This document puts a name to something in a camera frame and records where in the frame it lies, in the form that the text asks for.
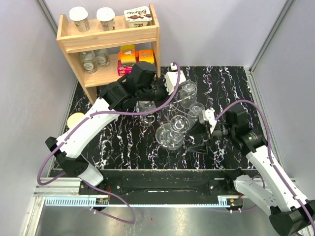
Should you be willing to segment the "chrome wine glass rack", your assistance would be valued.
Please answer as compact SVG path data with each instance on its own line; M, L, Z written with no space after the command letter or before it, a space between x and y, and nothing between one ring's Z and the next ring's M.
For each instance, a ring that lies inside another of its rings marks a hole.
M158 117L154 114L140 117L143 126L149 126L155 120L159 121L160 126L155 134L158 144L168 150L177 150L182 146L185 133L191 127L189 106L195 101L195 95L196 92L192 95L177 95L175 101L159 111Z

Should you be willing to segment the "ribbed goblet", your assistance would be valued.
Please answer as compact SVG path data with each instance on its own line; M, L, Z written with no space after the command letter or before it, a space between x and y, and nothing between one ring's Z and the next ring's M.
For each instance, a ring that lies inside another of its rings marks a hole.
M205 109L204 105L199 102L195 102L190 105L189 112L188 112L188 118L190 120L198 120L199 114Z
M180 89L180 105L189 109L190 105L196 102L197 85L193 81L185 81Z

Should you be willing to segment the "clear stemmed wine glass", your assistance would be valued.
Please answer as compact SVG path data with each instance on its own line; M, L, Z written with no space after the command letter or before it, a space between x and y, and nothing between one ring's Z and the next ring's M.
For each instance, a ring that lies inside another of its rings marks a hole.
M138 101L136 103L136 112L146 112L156 108L156 105L153 101ZM149 127L155 121L155 115L149 114L145 116L140 116L140 124L143 127Z
M176 115L169 122L166 135L166 146L170 150L177 150L184 142L184 134L189 130L189 120L186 116Z

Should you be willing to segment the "round yellow wooden coaster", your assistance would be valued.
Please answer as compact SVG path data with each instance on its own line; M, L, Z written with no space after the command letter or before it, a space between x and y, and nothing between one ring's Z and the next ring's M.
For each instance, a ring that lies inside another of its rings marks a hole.
M69 129L71 129L72 127L74 127L77 123L80 122L80 120L84 117L84 113L81 112L77 112L77 113L73 113L72 115L70 115L67 119L67 127Z

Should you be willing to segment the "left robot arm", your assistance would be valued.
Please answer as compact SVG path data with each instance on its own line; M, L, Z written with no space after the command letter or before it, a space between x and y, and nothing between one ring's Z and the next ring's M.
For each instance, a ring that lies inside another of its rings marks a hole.
M57 138L45 141L50 154L47 163L55 157L64 174L78 177L95 194L107 188L104 175L83 155L83 149L108 124L119 116L147 116L164 109L174 98L181 81L180 66L171 63L172 77L158 77L155 65L145 61L136 63L130 73L109 83L91 108Z

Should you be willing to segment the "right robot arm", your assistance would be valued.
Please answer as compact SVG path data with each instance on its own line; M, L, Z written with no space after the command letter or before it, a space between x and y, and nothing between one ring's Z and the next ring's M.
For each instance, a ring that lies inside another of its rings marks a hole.
M189 147L190 151L207 153L212 138L227 138L256 167L269 187L265 189L241 170L235 170L224 180L223 187L228 194L238 192L247 196L266 213L280 236L296 234L314 224L315 202L295 186L273 153L268 151L264 135L250 128L241 105L228 110L222 123L215 120L213 109L202 110L197 117L189 134L201 134L203 144Z

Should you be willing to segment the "green Scrub Daddy box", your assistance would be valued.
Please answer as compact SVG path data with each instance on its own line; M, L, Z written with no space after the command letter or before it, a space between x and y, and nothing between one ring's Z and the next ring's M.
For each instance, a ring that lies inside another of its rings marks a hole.
M145 61L151 64L155 64L155 57L153 50L139 50L138 60Z

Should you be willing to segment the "pink sponge box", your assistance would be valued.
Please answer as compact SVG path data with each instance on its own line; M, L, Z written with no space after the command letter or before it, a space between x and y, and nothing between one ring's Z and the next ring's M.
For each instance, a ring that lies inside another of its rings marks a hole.
M119 76L130 73L136 63L135 45L124 45L120 47L118 54L117 72Z

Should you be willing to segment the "right clear glass bottle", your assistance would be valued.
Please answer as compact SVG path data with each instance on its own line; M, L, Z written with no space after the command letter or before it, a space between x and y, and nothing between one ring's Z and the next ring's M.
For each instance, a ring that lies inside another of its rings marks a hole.
M99 66L107 67L110 64L110 58L107 49L95 50L94 54Z

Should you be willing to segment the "wooden two-tier shelf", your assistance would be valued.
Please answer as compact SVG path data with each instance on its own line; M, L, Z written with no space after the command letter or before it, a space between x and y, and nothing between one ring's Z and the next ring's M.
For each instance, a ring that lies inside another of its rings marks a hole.
M104 31L97 19L90 19L90 30L79 32L66 15L59 18L57 43L75 74L79 84L91 103L97 99L97 87L118 80L118 54L110 55L110 65L98 69L95 73L84 70L79 52L114 48L123 45L151 43L158 69L160 60L160 27L154 5L149 4L152 21L144 27L129 28L123 15L114 18L115 29Z

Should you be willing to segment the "left clear glass bottle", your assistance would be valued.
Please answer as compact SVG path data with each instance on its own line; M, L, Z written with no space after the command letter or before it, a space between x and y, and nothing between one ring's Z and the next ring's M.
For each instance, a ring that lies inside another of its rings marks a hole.
M80 62L87 73L95 73L97 71L96 59L93 51L79 52Z

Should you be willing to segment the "Chobani yogurt tub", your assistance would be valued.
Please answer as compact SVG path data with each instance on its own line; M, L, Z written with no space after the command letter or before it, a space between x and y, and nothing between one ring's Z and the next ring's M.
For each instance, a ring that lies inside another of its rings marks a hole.
M124 16L129 28L144 27L153 20L150 9L147 6L125 10Z

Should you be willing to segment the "right white lidded cup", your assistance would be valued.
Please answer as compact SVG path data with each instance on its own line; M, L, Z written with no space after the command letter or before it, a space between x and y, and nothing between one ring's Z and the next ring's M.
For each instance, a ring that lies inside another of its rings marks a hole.
M97 10L96 18L99 20L104 31L114 30L115 12L110 7L102 7Z

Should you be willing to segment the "white lidded cup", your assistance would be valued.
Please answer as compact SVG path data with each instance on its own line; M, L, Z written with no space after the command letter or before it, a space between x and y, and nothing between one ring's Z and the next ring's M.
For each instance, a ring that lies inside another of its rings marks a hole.
M102 7L97 10L96 18L99 20L104 31L114 30L115 12L110 7Z
M72 20L80 32L87 32L90 29L88 22L88 12L84 7L73 7L69 11L70 20Z

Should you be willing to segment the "left white lidded cup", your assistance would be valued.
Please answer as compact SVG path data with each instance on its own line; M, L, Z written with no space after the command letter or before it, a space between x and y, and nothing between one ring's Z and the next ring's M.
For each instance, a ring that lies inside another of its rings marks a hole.
M72 20L80 32L87 32L90 29L88 22L88 12L84 7L73 7L69 11L70 20Z

